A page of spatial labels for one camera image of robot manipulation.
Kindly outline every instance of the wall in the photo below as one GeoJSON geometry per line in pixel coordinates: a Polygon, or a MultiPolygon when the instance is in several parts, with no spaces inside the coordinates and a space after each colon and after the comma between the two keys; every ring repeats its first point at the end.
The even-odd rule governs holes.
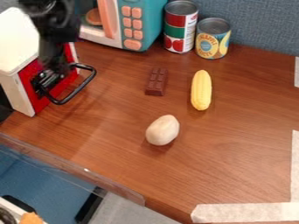
{"type": "MultiPolygon", "coordinates": [[[[0,12],[17,0],[0,0],[0,12]]],[[[204,17],[227,19],[233,42],[299,56],[299,0],[193,0],[204,17]]]]}

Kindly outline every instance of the can lid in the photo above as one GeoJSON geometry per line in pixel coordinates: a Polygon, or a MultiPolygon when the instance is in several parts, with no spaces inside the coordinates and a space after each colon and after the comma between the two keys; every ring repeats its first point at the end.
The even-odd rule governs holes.
{"type": "Polygon", "coordinates": [[[231,26],[222,18],[209,17],[198,23],[198,30],[209,34],[222,34],[229,32],[231,26]]]}
{"type": "Polygon", "coordinates": [[[186,16],[196,13],[198,11],[198,6],[189,1],[174,1],[167,3],[165,5],[165,11],[177,16],[186,16]]]}

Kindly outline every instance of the tin can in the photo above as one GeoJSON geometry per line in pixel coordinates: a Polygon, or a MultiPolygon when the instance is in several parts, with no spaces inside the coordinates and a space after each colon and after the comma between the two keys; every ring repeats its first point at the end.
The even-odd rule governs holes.
{"type": "Polygon", "coordinates": [[[222,18],[209,17],[198,23],[196,53],[209,60],[223,58],[228,51],[231,26],[222,18]]]}
{"type": "Polygon", "coordinates": [[[198,6],[189,1],[174,1],[164,7],[164,47],[174,53],[187,53],[194,47],[198,6]]]}

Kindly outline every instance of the black toaster handle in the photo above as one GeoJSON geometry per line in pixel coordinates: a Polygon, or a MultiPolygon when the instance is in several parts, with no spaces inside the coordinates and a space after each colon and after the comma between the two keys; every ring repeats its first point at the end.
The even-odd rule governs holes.
{"type": "Polygon", "coordinates": [[[58,100],[55,97],[53,97],[45,87],[43,87],[42,85],[39,87],[41,94],[43,96],[45,96],[46,98],[48,98],[48,100],[50,102],[52,102],[56,105],[63,105],[63,104],[66,104],[67,102],[69,102],[70,100],[72,100],[72,98],[74,98],[74,96],[76,94],[78,94],[79,91],[81,91],[96,75],[96,70],[91,66],[86,66],[86,65],[83,65],[80,63],[71,63],[70,67],[71,67],[71,69],[80,68],[83,70],[88,70],[91,72],[91,74],[85,80],[83,80],[82,83],[77,88],[75,88],[74,91],[72,91],[72,93],[70,93],[64,99],[58,100]]]}

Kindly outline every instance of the tape strip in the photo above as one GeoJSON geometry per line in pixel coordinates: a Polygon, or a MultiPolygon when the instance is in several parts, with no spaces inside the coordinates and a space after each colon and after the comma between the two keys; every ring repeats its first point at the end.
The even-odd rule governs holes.
{"type": "Polygon", "coordinates": [[[291,165],[291,202],[299,202],[299,132],[293,130],[291,165]]]}
{"type": "Polygon", "coordinates": [[[191,213],[193,223],[299,221],[299,132],[295,130],[291,154],[290,203],[197,205],[191,213]]]}
{"type": "Polygon", "coordinates": [[[193,223],[299,221],[299,203],[197,205],[193,223]]]}
{"type": "Polygon", "coordinates": [[[295,63],[295,87],[299,88],[299,57],[296,57],[295,63]]]}

